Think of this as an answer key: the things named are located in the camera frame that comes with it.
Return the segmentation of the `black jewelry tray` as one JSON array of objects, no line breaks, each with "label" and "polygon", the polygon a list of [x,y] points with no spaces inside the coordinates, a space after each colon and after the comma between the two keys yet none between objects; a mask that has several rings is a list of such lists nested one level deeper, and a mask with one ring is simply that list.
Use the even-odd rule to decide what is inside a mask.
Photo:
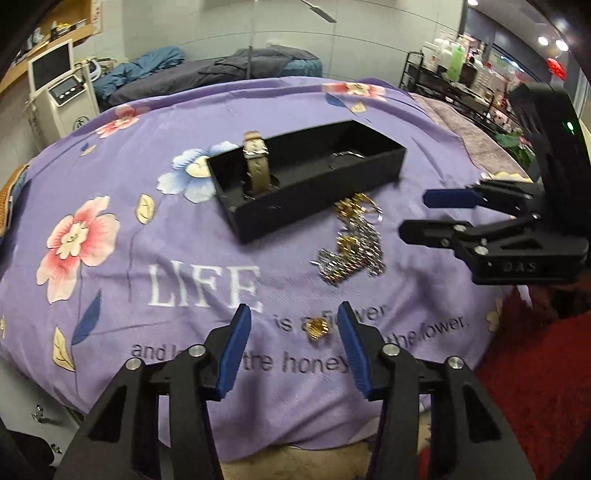
[{"label": "black jewelry tray", "polygon": [[399,179],[407,149],[361,122],[348,120],[266,139],[270,173],[280,188],[249,196],[242,149],[207,160],[217,198],[242,243],[303,220],[356,193]]}]

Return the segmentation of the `black product rack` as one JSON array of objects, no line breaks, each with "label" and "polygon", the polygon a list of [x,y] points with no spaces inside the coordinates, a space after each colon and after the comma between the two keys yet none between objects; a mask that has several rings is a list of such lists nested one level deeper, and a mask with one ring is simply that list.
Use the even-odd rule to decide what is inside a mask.
[{"label": "black product rack", "polygon": [[444,32],[407,54],[399,87],[445,101],[492,136],[520,129],[509,102],[512,88],[531,79],[514,61],[492,55],[486,44]]}]

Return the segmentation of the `woven brown cushion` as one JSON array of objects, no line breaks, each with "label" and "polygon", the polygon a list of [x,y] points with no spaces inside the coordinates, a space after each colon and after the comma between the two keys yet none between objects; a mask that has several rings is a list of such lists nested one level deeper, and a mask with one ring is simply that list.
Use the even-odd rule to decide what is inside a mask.
[{"label": "woven brown cushion", "polygon": [[10,229],[13,211],[26,183],[29,165],[19,166],[0,191],[0,238]]}]

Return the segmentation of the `white beauty machine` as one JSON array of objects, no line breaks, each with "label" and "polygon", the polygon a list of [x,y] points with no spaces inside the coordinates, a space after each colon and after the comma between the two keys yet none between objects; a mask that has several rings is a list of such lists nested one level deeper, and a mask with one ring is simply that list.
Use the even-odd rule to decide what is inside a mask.
[{"label": "white beauty machine", "polygon": [[29,123],[41,148],[99,115],[87,61],[74,64],[73,41],[63,41],[27,63]]}]

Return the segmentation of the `wooden wall shelf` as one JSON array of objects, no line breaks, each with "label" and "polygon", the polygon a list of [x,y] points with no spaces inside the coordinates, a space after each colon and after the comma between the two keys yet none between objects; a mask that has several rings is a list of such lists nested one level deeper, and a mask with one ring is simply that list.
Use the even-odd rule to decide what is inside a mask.
[{"label": "wooden wall shelf", "polygon": [[28,72],[27,61],[71,40],[79,45],[102,31],[101,0],[59,1],[34,28],[23,47],[17,52],[1,81],[1,93],[10,89]]}]

